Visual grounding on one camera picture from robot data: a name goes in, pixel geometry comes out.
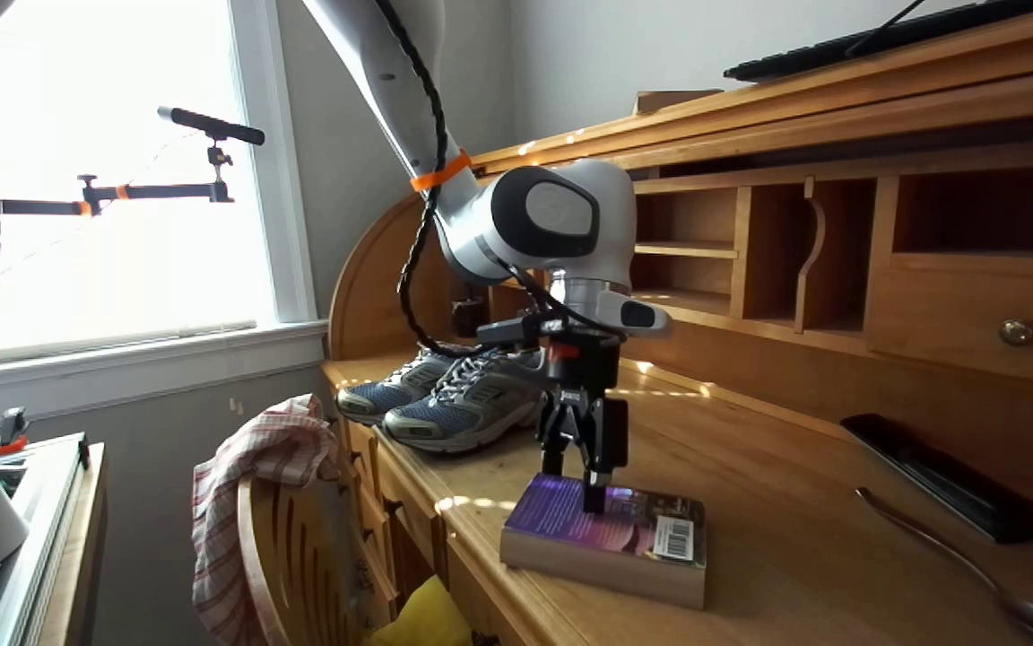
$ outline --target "gray sneaker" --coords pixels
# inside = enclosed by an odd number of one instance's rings
[[[514,426],[532,426],[540,404],[540,350],[484,350],[455,357],[434,392],[381,416],[381,432],[418,451],[474,451]]]
[[[378,423],[388,410],[422,399],[441,380],[447,362],[452,362],[447,355],[418,348],[391,375],[357,387],[342,387],[336,404],[349,419]]]

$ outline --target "wooden chair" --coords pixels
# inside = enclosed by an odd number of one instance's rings
[[[238,484],[243,576],[270,646],[357,646],[363,624],[327,526],[323,487]]]

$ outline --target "drawer knob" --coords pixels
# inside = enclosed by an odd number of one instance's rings
[[[1033,343],[1033,322],[1028,320],[1005,320],[1002,326],[1005,343]]]

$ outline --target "pink cloth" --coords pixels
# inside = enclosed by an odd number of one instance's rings
[[[336,463],[336,432],[323,419],[317,393],[296,393],[262,410],[192,466],[191,600],[219,642],[266,642],[238,545],[238,480],[309,484],[323,460]]]

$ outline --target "orange clamp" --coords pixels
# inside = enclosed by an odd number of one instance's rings
[[[446,170],[439,170],[439,173],[411,177],[411,189],[417,189],[417,192],[425,192],[425,189],[447,182],[447,179],[452,179],[455,173],[464,173],[464,170],[469,170],[469,154],[455,154],[455,158],[452,158]]]

